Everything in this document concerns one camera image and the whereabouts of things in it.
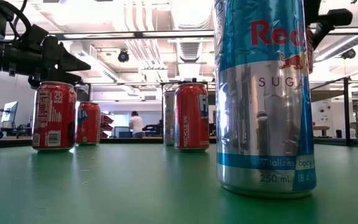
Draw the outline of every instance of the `security camera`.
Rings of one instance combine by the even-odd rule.
[[[343,54],[341,54],[341,58],[343,58],[343,59],[348,59],[348,58],[352,59],[355,56],[356,56],[356,51],[353,49],[350,49],[350,50],[344,52]]]
[[[118,55],[118,61],[120,61],[121,63],[129,61],[128,50],[126,49],[121,50],[121,52]]]

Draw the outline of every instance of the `aluminum can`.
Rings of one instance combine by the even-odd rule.
[[[74,146],[76,97],[70,84],[41,83],[35,99],[33,149],[69,150]]]
[[[101,112],[97,103],[81,102],[77,109],[75,142],[98,144],[100,142]]]
[[[175,103],[175,91],[166,91],[163,97],[163,119],[164,119],[164,145],[174,145],[174,103]]]
[[[298,198],[316,186],[303,1],[215,0],[218,180]]]
[[[208,92],[203,84],[184,83],[175,91],[175,149],[205,152],[209,148]]]

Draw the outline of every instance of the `black robotic arm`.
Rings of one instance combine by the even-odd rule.
[[[14,14],[26,28],[21,36],[12,23]],[[4,40],[7,22],[15,33],[12,41]],[[68,72],[89,69],[90,65],[69,54],[56,37],[48,36],[48,32],[37,25],[31,25],[22,11],[0,0],[0,71],[12,76],[27,75],[31,87],[38,88],[42,81],[75,84],[81,81],[81,77]]]
[[[336,26],[348,26],[352,22],[353,14],[347,9],[333,9],[328,11],[326,15],[319,15],[321,0],[304,0],[303,4],[306,25],[316,24],[316,31],[312,36],[314,49]]]

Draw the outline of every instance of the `can bottom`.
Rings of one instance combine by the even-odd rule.
[[[68,152],[70,149],[72,149],[72,147],[70,148],[59,148],[59,149],[34,149],[37,150],[38,153],[56,153],[56,152]]]
[[[189,148],[180,149],[180,148],[175,147],[175,149],[177,149],[179,152],[205,152],[208,148],[206,148],[206,149],[189,149]]]
[[[235,194],[241,194],[248,197],[257,197],[257,198],[273,198],[273,199],[296,199],[303,198],[311,195],[312,190],[305,190],[300,192],[291,192],[291,193],[277,193],[277,192],[259,192],[254,190],[244,190],[238,187],[233,187],[221,182],[221,185],[224,189],[233,192]]]

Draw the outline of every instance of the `man in white shirt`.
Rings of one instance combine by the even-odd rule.
[[[132,111],[131,119],[129,120],[129,128],[133,130],[133,138],[143,138],[143,119],[137,114],[136,111]]]

